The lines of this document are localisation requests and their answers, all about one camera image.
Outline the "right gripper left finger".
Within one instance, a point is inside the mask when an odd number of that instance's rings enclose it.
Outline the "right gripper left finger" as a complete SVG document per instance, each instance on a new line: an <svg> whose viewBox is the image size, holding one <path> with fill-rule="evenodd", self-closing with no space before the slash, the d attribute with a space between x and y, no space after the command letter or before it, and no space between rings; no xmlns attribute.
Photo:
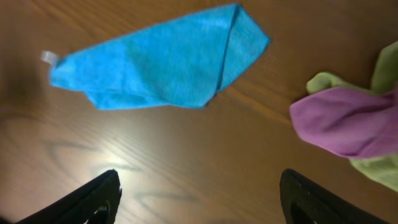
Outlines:
<svg viewBox="0 0 398 224"><path fill-rule="evenodd" d="M111 169L20 224L113 224L121 201L118 173Z"/></svg>

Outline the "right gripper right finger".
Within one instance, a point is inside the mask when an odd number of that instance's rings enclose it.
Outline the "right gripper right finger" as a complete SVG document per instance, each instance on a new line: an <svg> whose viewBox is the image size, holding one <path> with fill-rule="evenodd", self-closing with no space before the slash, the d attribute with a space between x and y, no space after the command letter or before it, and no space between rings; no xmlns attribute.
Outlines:
<svg viewBox="0 0 398 224"><path fill-rule="evenodd" d="M387 224L293 169L283 171L279 188L287 224Z"/></svg>

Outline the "blue microfiber cloth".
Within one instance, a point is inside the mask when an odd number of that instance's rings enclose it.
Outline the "blue microfiber cloth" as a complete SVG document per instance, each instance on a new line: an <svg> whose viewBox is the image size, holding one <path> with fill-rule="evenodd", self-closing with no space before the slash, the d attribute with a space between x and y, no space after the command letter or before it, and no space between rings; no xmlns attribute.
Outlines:
<svg viewBox="0 0 398 224"><path fill-rule="evenodd" d="M42 53L52 86L100 110L201 108L269 44L240 4L189 14L59 58Z"/></svg>

